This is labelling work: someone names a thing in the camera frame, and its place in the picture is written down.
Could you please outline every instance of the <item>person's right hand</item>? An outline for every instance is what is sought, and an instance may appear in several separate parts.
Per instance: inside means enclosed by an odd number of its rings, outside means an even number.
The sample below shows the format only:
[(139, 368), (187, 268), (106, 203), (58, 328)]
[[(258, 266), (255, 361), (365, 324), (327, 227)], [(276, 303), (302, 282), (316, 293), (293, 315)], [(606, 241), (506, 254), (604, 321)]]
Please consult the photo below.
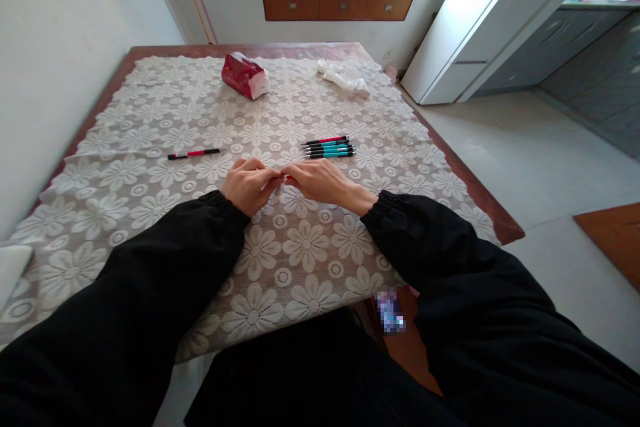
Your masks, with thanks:
[(333, 203), (362, 217), (378, 201), (378, 197), (347, 179), (338, 167), (327, 159), (308, 160), (287, 165), (282, 173), (289, 175), (285, 185), (296, 187), (312, 200)]

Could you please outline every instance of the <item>person's left hand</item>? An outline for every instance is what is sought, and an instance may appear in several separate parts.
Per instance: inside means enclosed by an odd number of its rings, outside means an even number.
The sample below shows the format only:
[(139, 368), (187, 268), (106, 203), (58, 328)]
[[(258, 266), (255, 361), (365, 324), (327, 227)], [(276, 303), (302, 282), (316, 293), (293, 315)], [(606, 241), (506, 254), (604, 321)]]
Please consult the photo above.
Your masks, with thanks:
[(282, 173), (267, 168), (260, 159), (238, 159), (229, 170), (220, 192), (243, 214), (253, 217), (282, 182)]

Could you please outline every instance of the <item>gray cabinet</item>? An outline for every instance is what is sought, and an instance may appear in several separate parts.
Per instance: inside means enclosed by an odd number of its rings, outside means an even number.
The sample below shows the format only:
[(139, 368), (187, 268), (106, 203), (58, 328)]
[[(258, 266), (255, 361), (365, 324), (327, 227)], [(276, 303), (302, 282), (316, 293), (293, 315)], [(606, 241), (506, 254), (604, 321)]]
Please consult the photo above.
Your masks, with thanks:
[(629, 10), (557, 10), (478, 93), (537, 85), (628, 14)]
[(640, 159), (640, 12), (580, 52), (541, 87), (588, 127)]

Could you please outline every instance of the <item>hand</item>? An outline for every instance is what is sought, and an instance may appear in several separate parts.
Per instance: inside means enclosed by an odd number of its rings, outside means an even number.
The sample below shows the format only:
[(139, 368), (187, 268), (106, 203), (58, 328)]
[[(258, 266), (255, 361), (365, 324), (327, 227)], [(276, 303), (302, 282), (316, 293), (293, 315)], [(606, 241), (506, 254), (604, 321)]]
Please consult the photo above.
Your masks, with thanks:
[(362, 217), (378, 201), (377, 195), (347, 179), (327, 159), (295, 162), (282, 169), (285, 185), (296, 187), (312, 200), (333, 203)]
[(282, 173), (267, 168), (256, 157), (238, 159), (229, 170), (220, 192), (246, 216), (264, 207), (271, 193), (282, 185)]

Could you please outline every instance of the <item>black sleeve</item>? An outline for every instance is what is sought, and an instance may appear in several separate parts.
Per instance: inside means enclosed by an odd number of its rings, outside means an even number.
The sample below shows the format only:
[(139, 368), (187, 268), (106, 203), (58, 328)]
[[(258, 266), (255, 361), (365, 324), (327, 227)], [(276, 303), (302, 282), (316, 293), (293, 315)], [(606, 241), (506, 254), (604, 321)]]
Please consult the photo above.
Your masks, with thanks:
[(415, 324), (450, 407), (470, 424), (632, 424), (640, 376), (558, 314), (520, 261), (418, 195), (362, 217), (421, 295)]
[(117, 246), (104, 275), (0, 353), (0, 424), (151, 425), (248, 222), (214, 191)]

